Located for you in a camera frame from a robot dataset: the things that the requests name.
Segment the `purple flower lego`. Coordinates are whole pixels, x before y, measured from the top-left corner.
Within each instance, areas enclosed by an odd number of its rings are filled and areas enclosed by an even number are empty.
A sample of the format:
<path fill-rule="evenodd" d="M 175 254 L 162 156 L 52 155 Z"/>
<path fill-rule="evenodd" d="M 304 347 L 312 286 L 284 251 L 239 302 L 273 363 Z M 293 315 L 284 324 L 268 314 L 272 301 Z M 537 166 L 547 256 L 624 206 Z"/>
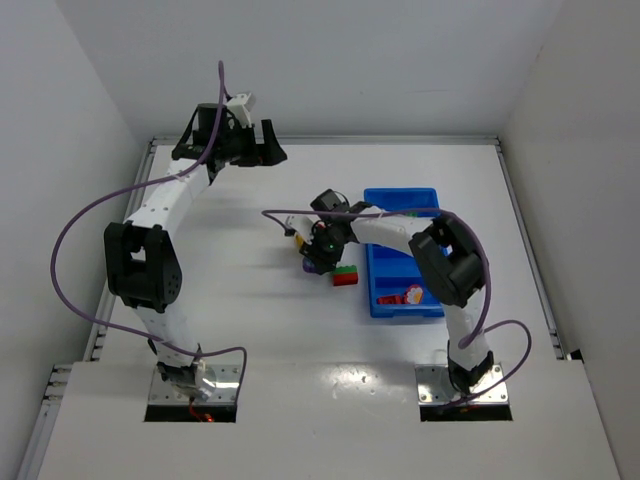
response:
<path fill-rule="evenodd" d="M 320 272 L 317 269 L 317 267 L 313 263 L 308 262 L 306 259 L 303 260 L 302 268 L 306 273 L 320 275 Z"/>

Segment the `red curved lego brick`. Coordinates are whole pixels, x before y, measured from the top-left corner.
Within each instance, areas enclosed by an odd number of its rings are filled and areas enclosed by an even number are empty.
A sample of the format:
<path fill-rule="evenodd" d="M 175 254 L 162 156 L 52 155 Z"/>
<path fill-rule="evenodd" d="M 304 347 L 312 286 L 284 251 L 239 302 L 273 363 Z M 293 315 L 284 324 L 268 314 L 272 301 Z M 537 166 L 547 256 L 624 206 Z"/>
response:
<path fill-rule="evenodd" d="M 379 305 L 403 305 L 405 303 L 402 295 L 386 295 L 377 298 Z"/>

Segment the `red flower lego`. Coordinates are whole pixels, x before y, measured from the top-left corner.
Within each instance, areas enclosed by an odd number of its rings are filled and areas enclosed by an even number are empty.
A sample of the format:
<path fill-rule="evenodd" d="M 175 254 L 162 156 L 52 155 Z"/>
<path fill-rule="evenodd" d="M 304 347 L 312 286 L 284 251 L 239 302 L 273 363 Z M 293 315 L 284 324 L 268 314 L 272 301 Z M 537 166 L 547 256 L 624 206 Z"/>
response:
<path fill-rule="evenodd" d="M 410 285 L 403 296 L 403 303 L 406 305 L 419 305 L 424 297 L 424 289 L 421 285 Z"/>

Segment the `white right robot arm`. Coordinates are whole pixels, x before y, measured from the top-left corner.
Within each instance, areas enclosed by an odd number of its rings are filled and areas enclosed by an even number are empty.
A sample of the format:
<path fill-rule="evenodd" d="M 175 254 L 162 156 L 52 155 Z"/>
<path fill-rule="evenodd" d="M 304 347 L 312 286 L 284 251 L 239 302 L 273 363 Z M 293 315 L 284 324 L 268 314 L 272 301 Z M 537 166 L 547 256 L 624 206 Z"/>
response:
<path fill-rule="evenodd" d="M 414 260 L 444 311 L 450 382 L 470 396 L 494 363 L 483 331 L 492 294 L 489 263 L 473 231 L 453 213 L 431 208 L 422 217 L 366 201 L 350 204 L 332 189 L 311 208 L 316 220 L 291 214 L 285 229 L 301 240 L 299 252 L 317 273 L 334 271 L 349 243 L 389 248 Z"/>

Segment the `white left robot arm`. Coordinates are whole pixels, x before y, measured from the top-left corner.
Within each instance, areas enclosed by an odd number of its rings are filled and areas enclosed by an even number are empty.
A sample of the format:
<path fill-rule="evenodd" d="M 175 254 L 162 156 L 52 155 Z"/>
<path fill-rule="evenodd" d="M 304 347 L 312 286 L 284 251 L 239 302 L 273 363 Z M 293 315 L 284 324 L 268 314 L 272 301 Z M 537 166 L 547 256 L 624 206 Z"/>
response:
<path fill-rule="evenodd" d="M 286 160 L 270 120 L 258 142 L 249 92 L 202 103 L 172 150 L 163 182 L 122 223 L 104 231 L 107 283 L 150 334 L 161 379 L 191 400 L 208 400 L 215 378 L 178 303 L 182 270 L 172 238 L 196 198 L 226 165 L 274 166 Z"/>

